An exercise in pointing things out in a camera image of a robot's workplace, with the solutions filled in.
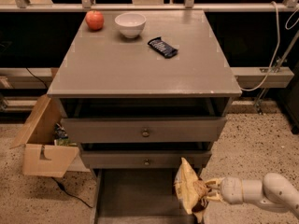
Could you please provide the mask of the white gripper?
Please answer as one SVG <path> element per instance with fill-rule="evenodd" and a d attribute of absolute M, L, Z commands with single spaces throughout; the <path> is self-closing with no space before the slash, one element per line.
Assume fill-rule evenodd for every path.
<path fill-rule="evenodd" d="M 242 181 L 236 177 L 211 178 L 206 181 L 208 187 L 220 186 L 220 193 L 212 196 L 206 196 L 206 199 L 212 202 L 227 202 L 228 204 L 242 204 L 243 192 Z"/>

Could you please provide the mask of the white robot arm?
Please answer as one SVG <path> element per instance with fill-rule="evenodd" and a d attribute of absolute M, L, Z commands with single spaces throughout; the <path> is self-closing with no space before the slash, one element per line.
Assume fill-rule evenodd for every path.
<path fill-rule="evenodd" d="M 209 201 L 230 205 L 248 203 L 270 212 L 291 212 L 299 218 L 299 191 L 280 174 L 268 173 L 262 180 L 213 178 L 206 185 L 210 188 L 206 196 Z"/>

